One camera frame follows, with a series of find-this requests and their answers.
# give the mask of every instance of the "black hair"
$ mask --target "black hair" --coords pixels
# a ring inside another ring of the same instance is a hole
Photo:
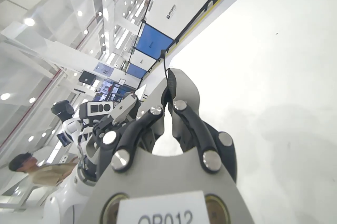
[[[8,168],[11,171],[17,172],[18,169],[23,166],[22,164],[32,156],[33,155],[31,153],[19,154],[10,161]]]

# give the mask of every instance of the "beige shirt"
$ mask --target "beige shirt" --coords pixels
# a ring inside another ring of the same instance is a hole
[[[37,171],[29,173],[29,177],[34,184],[55,186],[63,179],[62,175],[72,171],[76,165],[75,163],[42,165]]]

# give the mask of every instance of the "man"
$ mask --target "man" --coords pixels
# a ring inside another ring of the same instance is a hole
[[[11,160],[8,168],[14,172],[24,172],[37,185],[56,186],[68,177],[77,165],[73,161],[67,164],[36,165],[37,159],[31,153],[19,154]]]

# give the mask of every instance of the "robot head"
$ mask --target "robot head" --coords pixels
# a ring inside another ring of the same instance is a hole
[[[62,100],[54,104],[51,108],[53,114],[57,115],[62,122],[71,119],[75,114],[74,108],[71,106],[68,100]]]

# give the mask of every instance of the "banner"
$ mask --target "banner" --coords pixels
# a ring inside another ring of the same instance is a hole
[[[130,59],[130,63],[144,70],[148,70],[149,68],[151,68],[151,66],[153,65],[153,63],[155,63],[155,61],[156,60],[154,58],[149,57],[148,55],[138,50],[134,50]]]
[[[206,1],[153,0],[146,15],[146,23],[175,39]]]
[[[160,51],[166,49],[171,43],[172,39],[145,24],[136,48],[150,57],[158,59]]]
[[[129,68],[126,71],[129,75],[132,75],[136,78],[142,78],[146,74],[146,70],[139,68],[136,65],[130,64]]]

